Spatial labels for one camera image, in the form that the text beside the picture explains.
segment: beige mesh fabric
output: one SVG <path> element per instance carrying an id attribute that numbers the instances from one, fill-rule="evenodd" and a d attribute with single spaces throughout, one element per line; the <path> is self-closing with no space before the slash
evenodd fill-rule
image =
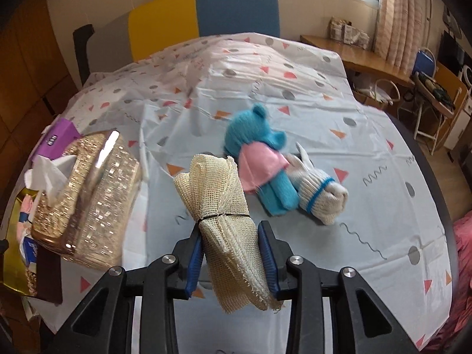
<path id="1" fill-rule="evenodd" d="M 232 157 L 197 154 L 189 173 L 174 183 L 194 218 L 215 214 L 249 214 Z M 208 273 L 223 310 L 234 312 L 248 303 L 258 309 L 280 309 L 268 287 L 257 244 L 257 228 L 250 217 L 219 216 L 199 224 Z"/>

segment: purple box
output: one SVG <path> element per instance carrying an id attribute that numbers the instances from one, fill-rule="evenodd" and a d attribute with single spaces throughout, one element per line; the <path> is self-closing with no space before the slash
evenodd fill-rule
<path id="1" fill-rule="evenodd" d="M 62 156 L 69 144 L 80 138 L 81 135 L 77 131 L 72 122 L 65 118 L 60 118 L 48 130 L 46 137 L 41 141 L 41 144 L 36 149 L 36 156 L 43 156 L 49 159 L 56 159 Z"/>

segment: pink blanket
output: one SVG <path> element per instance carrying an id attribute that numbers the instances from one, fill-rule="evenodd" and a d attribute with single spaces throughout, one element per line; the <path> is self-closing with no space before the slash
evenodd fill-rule
<path id="1" fill-rule="evenodd" d="M 454 289 L 449 319 L 422 353 L 436 353 L 449 346 L 472 315 L 472 211 L 454 223 L 459 255 L 459 282 Z"/>

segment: wooden desk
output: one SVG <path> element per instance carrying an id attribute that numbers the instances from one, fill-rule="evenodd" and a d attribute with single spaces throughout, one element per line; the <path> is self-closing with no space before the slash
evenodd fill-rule
<path id="1" fill-rule="evenodd" d="M 300 41 L 321 49 L 331 50 L 340 55 L 344 68 L 361 73 L 370 73 L 378 78 L 386 78 L 395 84 L 413 88 L 414 83 L 410 77 L 402 73 L 399 68 L 390 65 L 374 52 L 359 47 L 343 44 L 330 39 L 301 35 Z"/>

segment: blue stripe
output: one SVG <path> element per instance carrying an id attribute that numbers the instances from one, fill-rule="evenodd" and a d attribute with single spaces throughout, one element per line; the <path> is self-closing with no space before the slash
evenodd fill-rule
<path id="1" fill-rule="evenodd" d="M 333 178 L 333 177 L 328 177 L 328 178 L 322 183 L 322 185 L 319 187 L 319 189 L 316 191 L 316 193 L 313 194 L 313 197 L 310 198 L 310 200 L 308 201 L 308 205 L 306 206 L 306 211 L 307 211 L 307 213 L 311 213 L 311 209 L 312 209 L 313 205 L 315 204 L 316 199 L 319 197 L 319 195 L 322 193 L 322 191 L 324 190 L 324 188 L 327 187 L 327 184 L 330 183 L 330 182 L 334 182 L 334 178 Z"/>

